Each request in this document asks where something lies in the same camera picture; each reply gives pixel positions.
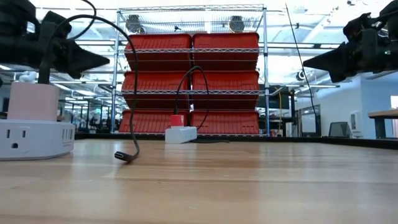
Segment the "wire shelving unit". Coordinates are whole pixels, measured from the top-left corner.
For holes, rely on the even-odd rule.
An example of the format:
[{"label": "wire shelving unit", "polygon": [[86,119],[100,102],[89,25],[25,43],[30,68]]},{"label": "wire shelving unit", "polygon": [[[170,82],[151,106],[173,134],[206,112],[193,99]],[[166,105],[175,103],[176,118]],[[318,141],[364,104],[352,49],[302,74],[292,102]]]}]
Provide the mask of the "wire shelving unit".
[{"label": "wire shelving unit", "polygon": [[[258,53],[264,56],[265,90],[211,90],[211,95],[261,95],[266,99],[267,133],[269,130],[269,82],[267,71],[267,8],[263,4],[233,4],[209,6],[162,6],[132,7],[118,9],[116,25],[128,34],[196,34],[196,33],[231,33],[258,32],[262,30],[263,41],[256,49],[137,49],[138,54],[146,53]],[[124,50],[126,40],[116,34],[114,61],[126,60],[125,54],[132,50]],[[114,63],[111,129],[114,128],[116,78],[118,63]],[[283,87],[273,92],[272,96],[282,91]],[[122,91],[123,95],[131,95],[134,91]],[[139,95],[174,95],[176,91],[139,90]],[[181,95],[205,95],[205,90],[181,90]]]}]

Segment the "black cord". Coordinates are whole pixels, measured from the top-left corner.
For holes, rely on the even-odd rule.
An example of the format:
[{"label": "black cord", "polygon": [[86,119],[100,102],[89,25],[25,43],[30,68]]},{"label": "black cord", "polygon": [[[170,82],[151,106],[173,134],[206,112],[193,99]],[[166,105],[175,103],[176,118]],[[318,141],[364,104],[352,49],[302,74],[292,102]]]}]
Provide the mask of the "black cord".
[{"label": "black cord", "polygon": [[199,67],[199,66],[194,66],[194,67],[192,67],[189,71],[187,71],[186,72],[186,74],[182,77],[182,79],[181,79],[181,81],[180,81],[180,84],[178,85],[178,88],[177,88],[177,92],[176,92],[176,94],[175,94],[175,103],[174,103],[174,115],[177,115],[178,114],[178,94],[180,93],[180,89],[181,89],[181,86],[182,86],[182,83],[184,82],[184,80],[188,77],[188,76],[190,76],[191,75],[191,73],[193,72],[193,71],[195,71],[195,70],[200,70],[201,71],[201,74],[203,75],[203,78],[205,79],[205,86],[206,86],[206,92],[207,92],[207,109],[206,109],[206,115],[205,115],[205,118],[203,119],[203,121],[201,122],[201,124],[199,125],[199,127],[197,128],[197,131],[203,126],[203,124],[205,123],[205,121],[206,121],[206,118],[207,118],[207,116],[208,116],[208,114],[209,114],[209,108],[210,108],[210,104],[209,104],[209,101],[210,101],[210,92],[209,92],[209,86],[208,86],[208,83],[207,83],[207,78],[206,78],[206,74],[205,74],[205,72],[203,71],[203,69],[201,69],[201,67]]},{"label": "black cord", "polygon": [[134,145],[136,146],[136,153],[134,154],[134,155],[130,155],[130,154],[126,154],[126,153],[124,153],[124,152],[116,152],[115,154],[114,154],[114,156],[115,156],[115,158],[117,158],[117,159],[120,159],[120,160],[123,160],[123,161],[126,161],[126,162],[132,162],[134,159],[137,159],[138,158],[138,156],[139,156],[139,152],[140,152],[140,149],[139,149],[139,145],[138,145],[138,141],[137,141],[137,139],[136,139],[136,136],[134,135],[134,131],[133,131],[133,125],[132,125],[132,120],[133,120],[133,116],[134,116],[134,110],[135,110],[135,107],[136,107],[136,103],[137,103],[137,84],[138,84],[138,59],[137,59],[137,52],[136,52],[136,50],[135,50],[135,48],[134,48],[134,45],[132,44],[132,41],[131,41],[131,39],[129,38],[129,36],[120,28],[120,27],[118,27],[117,25],[115,25],[115,24],[113,24],[112,22],[110,22],[110,21],[108,21],[108,20],[106,20],[106,19],[103,19],[103,18],[101,18],[101,17],[98,17],[98,16],[92,16],[92,15],[76,15],[76,16],[71,16],[71,17],[69,17],[68,19],[65,19],[64,21],[62,21],[58,26],[57,26],[57,28],[54,30],[54,33],[51,35],[51,37],[50,37],[50,39],[49,39],[49,42],[48,42],[48,44],[47,44],[47,48],[46,48],[46,51],[45,51],[45,55],[44,55],[44,57],[43,57],[43,61],[42,61],[42,63],[40,64],[40,70],[44,70],[44,71],[46,71],[47,69],[49,70],[49,65],[50,65],[50,62],[48,61],[49,60],[49,53],[50,53],[50,47],[52,46],[52,44],[50,44],[53,40],[54,40],[54,38],[55,38],[55,34],[60,30],[60,28],[62,27],[62,26],[64,26],[65,24],[67,24],[67,23],[69,23],[69,22],[71,22],[71,21],[74,21],[75,19],[82,19],[82,18],[87,18],[87,19],[93,19],[93,20],[99,20],[99,21],[101,21],[101,22],[104,22],[104,23],[106,23],[106,24],[108,24],[108,25],[110,25],[110,26],[112,26],[113,28],[115,28],[117,31],[119,31],[126,39],[127,39],[127,41],[129,42],[129,45],[131,46],[131,49],[132,49],[132,52],[133,52],[133,54],[134,54],[134,58],[135,58],[135,60],[134,60],[134,64],[135,64],[135,74],[136,74],[136,76],[135,76],[135,84],[134,84],[134,99],[133,99],[133,106],[132,106],[132,108],[131,108],[131,115],[130,115],[130,120],[129,120],[129,125],[130,125],[130,134],[131,134],[131,138],[132,138],[132,140],[134,141]]},{"label": "black cord", "polygon": [[[82,1],[89,4],[91,6],[91,8],[93,8],[94,16],[97,16],[97,9],[93,5],[93,3],[89,2],[88,0],[82,0]],[[95,22],[95,19],[92,19],[91,22],[88,24],[88,26],[84,30],[82,30],[78,35],[71,37],[67,40],[76,40],[77,38],[81,37],[83,34],[85,34],[91,28],[91,26],[94,24],[94,22]]]},{"label": "black cord", "polygon": [[314,113],[315,117],[317,117],[317,114],[316,114],[316,112],[315,112],[315,107],[314,107],[314,105],[313,105],[312,91],[311,91],[310,82],[308,81],[307,74],[305,74],[304,65],[303,65],[303,60],[302,60],[302,58],[301,58],[301,54],[300,54],[300,50],[299,50],[299,45],[297,44],[296,35],[294,34],[293,24],[292,24],[292,20],[291,20],[291,18],[290,18],[289,9],[288,9],[288,7],[287,7],[287,3],[286,3],[286,2],[285,2],[285,6],[286,6],[287,17],[289,18],[289,22],[290,22],[290,28],[292,28],[293,38],[294,38],[294,42],[295,42],[295,44],[296,44],[296,49],[297,49],[298,57],[299,57],[299,59],[300,59],[301,68],[302,68],[302,70],[303,70],[303,74],[304,74],[304,77],[305,77],[305,81],[307,81],[307,85],[308,85],[308,88],[309,88],[309,90],[310,90],[311,106],[312,106],[312,109],[313,109],[313,113]]}]

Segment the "white outlet adapter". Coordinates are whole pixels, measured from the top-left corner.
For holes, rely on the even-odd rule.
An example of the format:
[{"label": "white outlet adapter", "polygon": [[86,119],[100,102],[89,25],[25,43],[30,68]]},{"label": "white outlet adapter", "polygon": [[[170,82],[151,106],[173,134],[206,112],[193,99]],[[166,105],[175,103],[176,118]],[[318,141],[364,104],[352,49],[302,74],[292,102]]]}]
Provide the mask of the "white outlet adapter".
[{"label": "white outlet adapter", "polygon": [[167,144],[181,144],[198,137],[196,127],[172,126],[166,129],[165,142]]},{"label": "white outlet adapter", "polygon": [[74,142],[70,123],[0,120],[0,161],[50,159],[72,151]]}]

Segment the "power strip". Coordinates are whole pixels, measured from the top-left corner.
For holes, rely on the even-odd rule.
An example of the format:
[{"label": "power strip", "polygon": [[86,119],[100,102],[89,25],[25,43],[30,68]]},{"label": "power strip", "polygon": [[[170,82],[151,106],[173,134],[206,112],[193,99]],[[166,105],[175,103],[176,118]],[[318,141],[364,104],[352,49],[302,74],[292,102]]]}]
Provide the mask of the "power strip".
[{"label": "power strip", "polygon": [[167,144],[181,144],[194,140],[197,137],[198,131],[196,127],[172,126],[166,129],[165,142]]},{"label": "power strip", "polygon": [[0,161],[49,159],[69,153],[75,126],[55,121],[0,120]]}]

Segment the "desk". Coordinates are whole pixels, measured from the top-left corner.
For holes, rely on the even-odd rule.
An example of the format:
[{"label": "desk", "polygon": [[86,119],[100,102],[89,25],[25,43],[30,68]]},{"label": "desk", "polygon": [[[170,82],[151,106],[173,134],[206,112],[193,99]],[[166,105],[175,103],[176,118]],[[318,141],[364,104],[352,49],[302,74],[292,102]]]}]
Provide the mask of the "desk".
[{"label": "desk", "polygon": [[374,126],[376,128],[376,139],[386,138],[386,124],[385,119],[398,119],[398,109],[377,111],[368,113],[369,118],[374,119]]},{"label": "desk", "polygon": [[301,143],[77,141],[0,162],[0,223],[394,223],[398,151]]}]

